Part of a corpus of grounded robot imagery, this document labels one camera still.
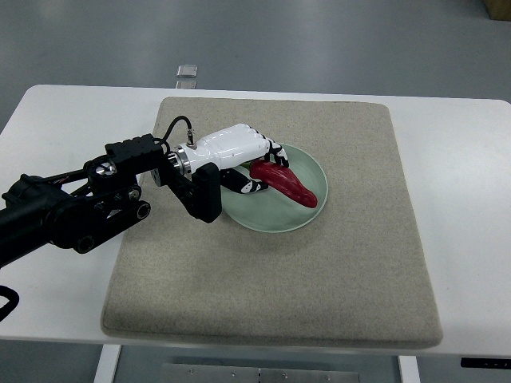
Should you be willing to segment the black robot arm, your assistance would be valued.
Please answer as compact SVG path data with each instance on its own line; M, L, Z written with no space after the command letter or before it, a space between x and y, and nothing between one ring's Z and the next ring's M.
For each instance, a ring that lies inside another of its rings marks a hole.
M155 172L190 216L206 223L222 212L220 170L207 163L184 176L170 162L166 137L151 134L105 147L80 170L50 177L23 174L2 194L1 264L51 243L84 254L145 219L137 176Z

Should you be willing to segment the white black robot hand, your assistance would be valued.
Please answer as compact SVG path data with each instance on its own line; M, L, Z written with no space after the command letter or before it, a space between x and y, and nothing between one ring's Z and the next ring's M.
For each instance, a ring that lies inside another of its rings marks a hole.
M289 166L283 146L247 124L236 124L211 133L195 144L182 144L172 149L168 158L184 176L190 176L199 167L213 163L220 170L221 185L238 194L251 194L268 188L264 182L252 180L238 172L236 167L241 164L273 158L278 165Z

